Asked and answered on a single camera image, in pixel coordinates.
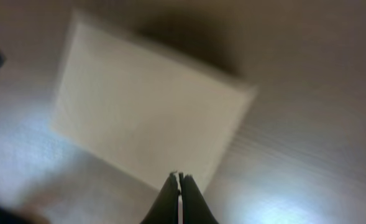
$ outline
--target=blank sheet of paper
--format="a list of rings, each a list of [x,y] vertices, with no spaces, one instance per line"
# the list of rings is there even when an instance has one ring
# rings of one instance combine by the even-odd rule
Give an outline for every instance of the blank sheet of paper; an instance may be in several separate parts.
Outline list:
[[[156,189],[178,170],[204,191],[254,92],[138,42],[76,24],[53,129]]]

